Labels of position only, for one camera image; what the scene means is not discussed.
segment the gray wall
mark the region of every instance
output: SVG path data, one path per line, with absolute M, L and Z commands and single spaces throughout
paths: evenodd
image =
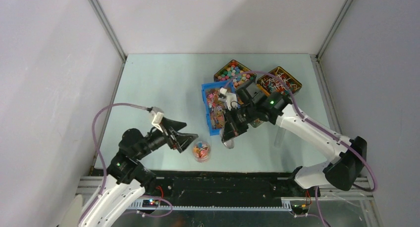
M 88 0 L 0 0 L 0 226 L 57 226 L 120 68 Z
M 418 226 L 420 0 L 355 0 L 321 63 L 343 132 L 368 142 L 384 225 Z

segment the red wire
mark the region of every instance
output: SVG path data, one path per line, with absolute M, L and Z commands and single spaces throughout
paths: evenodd
M 160 197 L 163 198 L 163 190 L 161 186 L 157 186 L 156 189 L 160 190 Z
M 311 201 L 308 205 L 310 205 L 310 204 L 312 204 L 312 199 L 311 199 L 311 195 L 309 194 L 309 191 L 308 190 L 306 190 L 306 194 L 308 195 L 308 197 L 309 197 L 309 200 Z

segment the metal frame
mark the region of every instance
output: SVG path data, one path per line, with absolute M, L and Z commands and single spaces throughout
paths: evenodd
M 125 54 L 124 50 L 122 49 L 121 44 L 118 41 L 118 38 L 114 32 L 114 30 L 112 29 L 111 24 L 109 23 L 104 10 L 102 9 L 101 4 L 99 3 L 98 0 L 89 0 L 93 11 L 95 12 L 96 16 L 99 19 L 99 22 L 102 24 L 102 26 L 104 27 L 104 30 L 106 32 L 106 34 L 108 35 L 109 39 L 112 42 L 112 45 L 114 46 L 115 50 L 117 51 L 118 55 L 120 56 L 121 60 L 123 63 L 125 63 L 125 61 L 127 60 L 127 55 Z
M 312 66 L 314 67 L 315 77 L 318 81 L 319 90 L 321 91 L 322 101 L 324 102 L 325 110 L 327 111 L 327 119 L 329 125 L 333 130 L 339 133 L 343 133 L 340 123 L 338 121 L 337 111 L 332 99 L 332 95 L 328 88 L 328 84 L 325 78 L 325 74 L 322 70 L 321 63 L 316 58 L 316 55 L 311 55 Z
M 81 194 L 84 200 L 88 200 L 97 190 L 98 186 L 102 184 L 102 177 L 101 176 L 83 176 L 80 178 L 79 185 L 76 191 L 76 194 Z M 357 178 L 355 184 L 361 187 L 369 187 L 369 182 L 366 177 Z M 365 192 L 353 187 L 350 191 L 341 191 L 337 188 L 326 185 L 321 186 L 320 190 L 320 197 L 318 198 L 319 201 L 359 201 L 360 208 L 363 211 L 364 219 L 366 225 L 368 227 L 382 227 L 383 224 L 378 218 L 378 210 L 376 208 L 376 204 L 373 199 L 373 195 L 370 192 Z M 138 209 L 141 205 L 141 201 L 135 201 L 129 207 L 131 210 Z M 174 206 L 174 210 L 182 211 L 290 211 L 291 205 L 293 202 L 305 201 L 305 197 L 282 197 L 282 207 L 249 207 L 249 208 L 218 208 L 218 207 L 198 207 L 198 206 Z M 168 207 L 160 207 L 160 210 L 167 210 Z
M 335 32 L 337 31 L 338 27 L 340 26 L 341 22 L 343 21 L 344 16 L 346 15 L 347 11 L 350 8 L 350 5 L 352 4 L 353 0 L 345 0 L 343 6 L 340 9 L 340 12 L 337 15 L 337 18 L 335 18 L 334 23 L 332 23 L 332 26 L 325 37 L 321 48 L 319 48 L 318 53 L 316 54 L 317 59 L 319 60 L 324 55 L 325 50 L 327 49 L 329 42 L 334 37 Z
M 324 55 L 326 49 L 328 48 L 328 45 L 331 41 L 331 39 L 334 37 L 334 34 L 336 33 L 338 27 L 340 26 L 341 22 L 343 21 L 344 16 L 346 15 L 348 9 L 350 8 L 350 5 L 352 4 L 354 0 L 345 0 L 343 6 L 340 9 L 340 12 L 337 15 L 337 18 L 335 19 L 334 23 L 332 24 L 330 30 L 328 31 L 327 36 L 325 37 L 321 47 L 318 50 L 318 53 L 316 55 L 311 55 L 313 67 L 315 70 L 315 76 L 317 78 L 317 81 L 319 83 L 321 96 L 325 105 L 325 109 L 327 112 L 327 118 L 329 121 L 330 126 L 337 130 L 338 132 L 342 133 L 342 129 L 338 120 L 338 115 L 336 112 L 336 108 L 333 102 L 333 98 L 331 96 L 330 90 L 328 88 L 328 84 L 325 78 L 325 74 L 322 69 L 322 56 Z M 104 10 L 101 7 L 101 4 L 98 0 L 89 0 L 93 10 L 95 11 L 95 14 L 97 15 L 101 25 L 103 26 L 106 34 L 108 35 L 110 41 L 112 42 L 112 45 L 114 46 L 115 50 L 117 51 L 118 55 L 120 56 L 122 60 L 122 65 L 120 68 L 120 72 L 117 78 L 117 82 L 112 94 L 112 98 L 110 103 L 112 104 L 115 99 L 115 94 L 122 76 L 122 72 L 125 66 L 125 62 L 127 59 L 127 54 L 124 52 L 114 30 L 112 29 L 112 26 L 110 22 L 108 21 Z M 101 134 L 99 137 L 99 145 L 102 142 L 102 138 L 105 132 L 106 124 L 109 119 L 111 109 L 108 110 L 106 113 L 105 121 L 103 128 L 101 130 Z M 92 176 L 83 176 L 80 179 L 79 186 L 77 189 L 76 194 L 82 194 L 84 197 L 91 196 L 96 188 L 100 185 L 102 181 L 102 177 L 92 177 Z M 358 178 L 357 184 L 364 186 L 364 187 L 370 187 L 367 178 Z M 343 192 L 340 190 L 337 190 L 336 188 L 333 188 L 332 186 L 324 186 L 320 187 L 321 197 L 319 198 L 320 201 L 337 201 L 337 200 L 344 200 L 344 201 L 357 201 L 360 202 L 360 207 L 364 210 L 364 216 L 365 220 L 367 222 L 368 227 L 382 227 L 383 223 L 379 216 L 379 212 L 376 206 L 376 203 L 374 201 L 373 195 L 368 192 L 364 192 L 355 188 L 352 188 L 348 192 Z M 292 201 L 303 201 L 304 198 L 300 197 L 290 197 L 290 198 L 283 198 L 285 203 L 290 203 Z M 188 207 L 188 210 L 194 210 L 194 207 Z M 250 208 L 249 210 L 265 210 L 265 209 L 253 209 Z

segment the small toy pieces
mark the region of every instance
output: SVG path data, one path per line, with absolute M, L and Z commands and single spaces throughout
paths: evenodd
M 211 88 L 205 90 L 212 129 L 221 129 L 224 127 L 223 110 L 226 107 L 225 103 L 219 100 L 219 89 Z
M 286 85 L 290 88 L 293 94 L 298 92 L 302 88 L 302 84 L 282 67 L 277 67 L 270 71 L 270 73 L 282 79 L 284 83 L 286 83 Z M 269 96 L 272 92 L 275 91 L 280 92 L 283 95 L 288 95 L 287 90 L 280 84 L 279 81 L 267 75 L 258 79 L 257 86 L 267 96 Z
M 193 155 L 197 162 L 205 162 L 210 158 L 210 145 L 199 141 L 193 147 Z
M 217 72 L 214 75 L 214 81 L 228 81 L 239 74 L 235 79 L 233 79 L 233 86 L 234 88 L 237 88 L 242 83 L 253 79 L 255 80 L 257 75 L 255 73 L 252 74 L 240 74 L 244 71 L 251 71 L 247 67 L 243 66 L 241 63 L 239 63 L 236 60 L 230 61 L 228 64 L 226 64 L 219 72 Z

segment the transparent container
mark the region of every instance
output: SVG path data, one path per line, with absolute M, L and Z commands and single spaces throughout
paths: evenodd
M 210 144 L 204 141 L 198 141 L 193 146 L 193 155 L 197 162 L 203 163 L 209 160 L 211 147 Z

